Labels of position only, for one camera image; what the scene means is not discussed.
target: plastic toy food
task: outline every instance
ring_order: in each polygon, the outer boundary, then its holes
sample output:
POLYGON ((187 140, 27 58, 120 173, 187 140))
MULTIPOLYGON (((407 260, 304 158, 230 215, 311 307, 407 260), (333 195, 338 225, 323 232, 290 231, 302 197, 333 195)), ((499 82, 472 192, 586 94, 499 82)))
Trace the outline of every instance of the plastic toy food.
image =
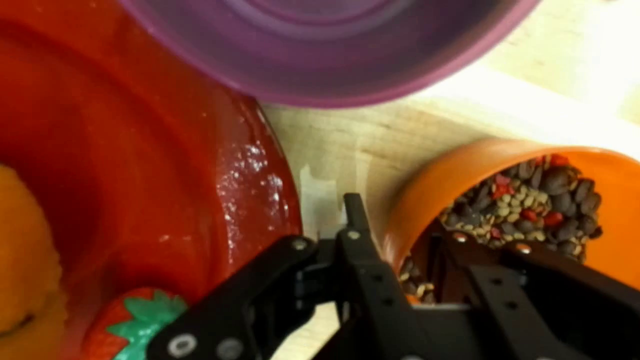
POLYGON ((65 321, 50 226, 18 175, 0 166, 0 358, 52 358, 65 321))
POLYGON ((146 346, 187 311, 178 296, 138 288, 111 303, 87 334, 84 360, 144 360, 146 346))

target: orange food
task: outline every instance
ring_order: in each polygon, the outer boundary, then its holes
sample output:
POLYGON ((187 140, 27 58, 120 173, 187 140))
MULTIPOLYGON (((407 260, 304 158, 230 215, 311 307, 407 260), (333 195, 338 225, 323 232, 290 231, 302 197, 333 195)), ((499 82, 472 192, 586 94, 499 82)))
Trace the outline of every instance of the orange food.
POLYGON ((65 296, 50 226, 18 175, 0 166, 0 358, 52 358, 65 296))

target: metal bolt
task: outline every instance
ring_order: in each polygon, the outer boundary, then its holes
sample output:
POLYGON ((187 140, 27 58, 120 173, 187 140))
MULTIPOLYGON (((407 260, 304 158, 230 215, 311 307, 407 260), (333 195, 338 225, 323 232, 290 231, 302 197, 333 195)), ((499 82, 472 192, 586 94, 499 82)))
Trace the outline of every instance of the metal bolt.
POLYGON ((524 243, 518 243, 517 244, 517 252, 520 252, 520 255, 532 255, 532 247, 529 247, 529 244, 524 244, 524 243))
POLYGON ((465 232, 455 232, 455 241, 465 244, 466 243, 466 234, 465 232))
POLYGON ((166 350, 172 358, 187 358, 198 348, 198 338, 193 334, 178 334, 174 336, 166 350))
POLYGON ((216 355, 220 360, 236 360, 242 357, 242 353, 244 353, 244 344, 239 338, 225 338, 216 346, 216 355))
POLYGON ((297 241, 293 243, 293 247, 295 247, 299 252, 302 252, 302 250, 307 249, 307 241, 297 238, 297 241))
POLYGON ((357 231, 349 231, 349 232, 346 232, 346 238, 350 238, 350 241, 361 241, 362 236, 361 236, 361 232, 357 232, 357 231))

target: orange bowl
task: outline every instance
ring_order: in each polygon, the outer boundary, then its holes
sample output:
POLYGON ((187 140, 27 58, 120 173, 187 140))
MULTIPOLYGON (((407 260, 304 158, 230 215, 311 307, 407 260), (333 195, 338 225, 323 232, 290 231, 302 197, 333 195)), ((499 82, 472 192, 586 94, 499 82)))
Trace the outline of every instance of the orange bowl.
POLYGON ((586 249, 586 265, 640 288, 640 162, 619 152, 585 147, 486 139, 429 164, 399 197, 378 250, 399 271, 425 228, 461 195, 523 161, 563 154, 596 182, 603 238, 586 249))

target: purple bowl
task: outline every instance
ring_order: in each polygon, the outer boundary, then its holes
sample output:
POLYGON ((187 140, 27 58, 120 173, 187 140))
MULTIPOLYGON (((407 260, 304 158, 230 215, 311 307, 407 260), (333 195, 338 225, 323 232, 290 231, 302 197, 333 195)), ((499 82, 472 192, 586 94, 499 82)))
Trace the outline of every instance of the purple bowl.
POLYGON ((497 46, 539 0, 122 0, 172 53, 256 98, 392 100, 497 46))

